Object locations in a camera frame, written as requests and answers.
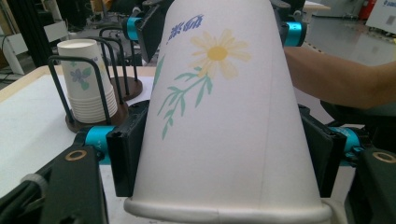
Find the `flower petal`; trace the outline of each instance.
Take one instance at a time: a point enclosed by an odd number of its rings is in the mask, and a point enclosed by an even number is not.
[[[229,49],[230,46],[233,44],[233,42],[235,41],[235,38],[229,38],[228,40],[224,41],[223,43],[221,43],[221,45],[226,48]]]
[[[210,34],[206,31],[204,31],[204,40],[206,41],[206,45],[209,49],[216,46],[216,39],[212,38],[212,36],[210,36]]]
[[[219,39],[219,45],[225,47],[225,43],[233,39],[233,32],[230,29],[225,29]]]
[[[199,71],[198,77],[204,77],[211,66],[212,66],[212,62],[207,60],[205,64],[202,66],[201,71]]]
[[[219,65],[220,65],[221,73],[225,78],[231,79],[233,77],[238,76],[238,70],[236,70],[235,66],[233,66],[233,64],[230,61],[223,60],[219,62]]]
[[[208,66],[209,68],[207,69],[207,75],[210,78],[214,78],[217,71],[218,71],[218,64],[217,62],[211,62],[211,64]]]
[[[230,57],[242,60],[244,62],[249,61],[251,58],[250,54],[248,54],[244,51],[237,51],[237,50],[228,51],[228,55],[230,55]]]
[[[198,36],[192,37],[190,42],[193,45],[195,45],[196,47],[201,48],[201,49],[208,50],[210,48],[210,46],[208,46],[207,43]]]
[[[198,55],[201,55],[201,54],[207,54],[207,51],[206,51],[206,50],[195,51],[195,52],[192,54],[192,56],[198,56]]]
[[[236,41],[228,46],[228,49],[244,49],[248,47],[248,43],[245,41]]]
[[[206,64],[208,61],[209,61],[209,59],[204,57],[204,58],[201,58],[201,59],[191,63],[189,65],[189,67],[193,67],[193,68],[194,67],[201,67],[202,68],[204,66],[204,64]]]

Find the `white table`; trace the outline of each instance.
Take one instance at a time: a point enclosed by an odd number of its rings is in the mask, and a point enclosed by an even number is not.
[[[63,81],[62,68],[56,66],[56,69]],[[137,72],[144,89],[135,100],[147,100],[155,67],[138,67]],[[127,67],[127,74],[133,73],[133,68]],[[71,146],[76,134],[68,130],[64,116],[47,66],[37,68],[0,91],[0,127],[3,131],[0,136],[0,197],[17,187],[25,175],[36,172]],[[116,197],[110,165],[100,165],[100,170],[111,224],[157,223],[126,213],[123,209],[125,198]]]

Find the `cup stack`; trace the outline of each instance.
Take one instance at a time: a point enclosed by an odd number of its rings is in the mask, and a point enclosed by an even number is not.
[[[58,44],[61,56],[88,58],[96,62],[100,70],[105,91],[109,116],[118,109],[113,86],[111,85],[97,42],[91,39],[66,40]],[[82,123],[96,123],[105,120],[105,109],[93,67],[84,62],[62,62],[67,98],[75,118]]]

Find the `person's arm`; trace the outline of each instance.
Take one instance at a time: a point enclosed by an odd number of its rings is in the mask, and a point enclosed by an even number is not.
[[[396,62],[366,66],[304,48],[284,48],[294,87],[356,108],[396,102]]]

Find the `paper cup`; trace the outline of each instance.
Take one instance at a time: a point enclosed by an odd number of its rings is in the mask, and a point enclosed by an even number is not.
[[[270,1],[172,4],[139,158],[124,204],[136,216],[330,221]]]
[[[78,121],[83,123],[95,123],[106,119],[102,98],[100,96],[82,100],[68,97],[68,100],[73,109],[73,114]],[[118,104],[112,89],[106,94],[106,103],[109,116],[112,117],[118,110]]]
[[[91,39],[66,40],[58,44],[59,55],[88,58],[99,67],[105,92],[112,89],[97,42]],[[89,99],[99,95],[93,67],[84,62],[61,61],[68,95],[75,99]]]

